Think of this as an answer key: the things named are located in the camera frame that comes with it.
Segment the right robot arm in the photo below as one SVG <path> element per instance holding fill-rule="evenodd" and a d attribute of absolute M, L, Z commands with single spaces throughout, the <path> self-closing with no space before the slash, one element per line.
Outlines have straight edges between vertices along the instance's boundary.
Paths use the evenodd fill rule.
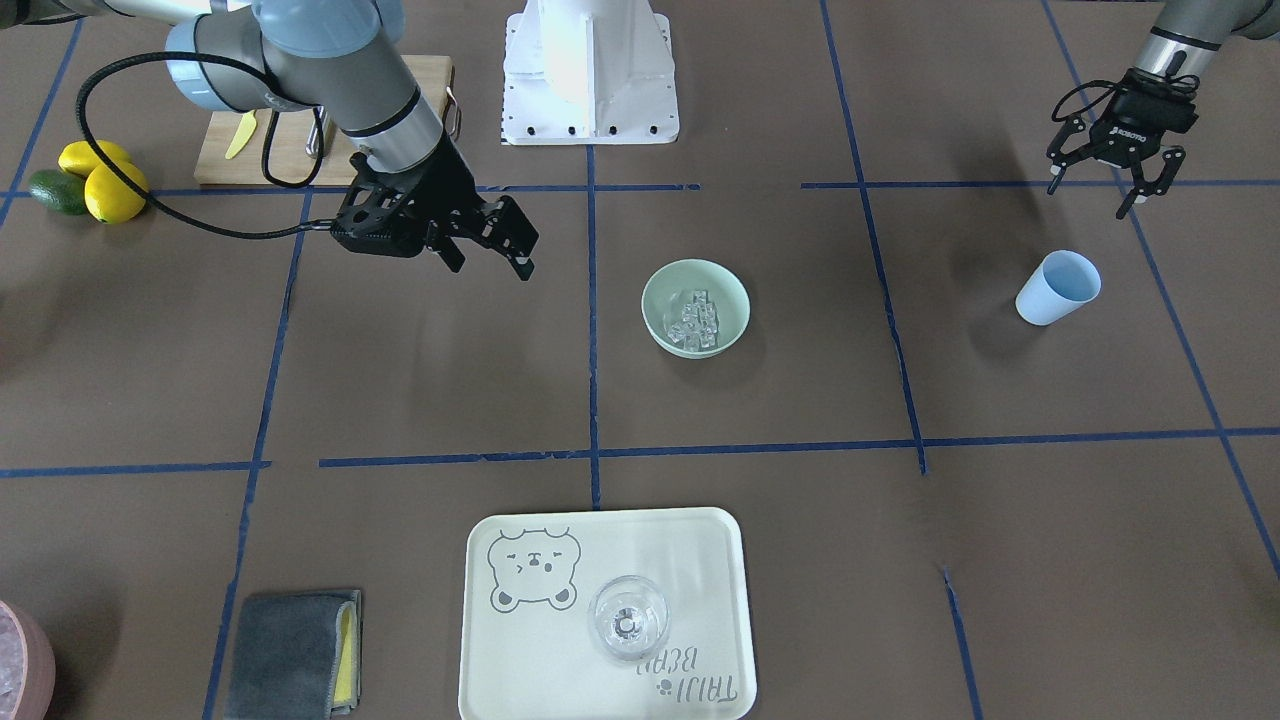
<path fill-rule="evenodd" d="M 161 63 L 192 104 L 210 111 L 303 111 L 353 145 L 355 176 L 337 214 L 306 222 L 351 252 L 436 255 L 460 272 L 458 240 L 503 256 L 527 281 L 538 232 L 518 204 L 488 202 L 396 42 L 398 1 L 5 1 L 3 27 L 95 15 L 166 23 L 164 50 L 115 61 L 79 88 L 76 119 L 93 152 L 90 95 L 108 77 Z"/>

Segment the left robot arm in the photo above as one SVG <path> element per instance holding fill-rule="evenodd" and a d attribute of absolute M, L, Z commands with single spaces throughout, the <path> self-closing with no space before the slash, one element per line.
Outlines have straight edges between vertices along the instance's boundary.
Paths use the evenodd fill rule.
<path fill-rule="evenodd" d="M 1057 132 L 1044 155 L 1053 195 L 1069 168 L 1097 161 L 1130 176 L 1115 217 L 1125 219 L 1148 199 L 1164 197 L 1187 160 L 1167 133 L 1187 135 L 1199 115 L 1196 106 L 1203 76 L 1231 37 L 1277 37 L 1275 1 L 1167 1 L 1149 27 L 1146 42 L 1120 79 L 1093 79 L 1061 96 L 1060 102 L 1096 90 L 1098 96 L 1071 113 L 1056 104 Z"/>

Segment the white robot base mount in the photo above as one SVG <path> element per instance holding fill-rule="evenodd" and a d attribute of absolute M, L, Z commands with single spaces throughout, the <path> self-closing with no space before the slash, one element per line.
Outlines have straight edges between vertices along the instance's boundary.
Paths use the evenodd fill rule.
<path fill-rule="evenodd" d="M 671 24 L 649 1 L 527 1 L 504 40 L 502 143 L 678 140 Z"/>

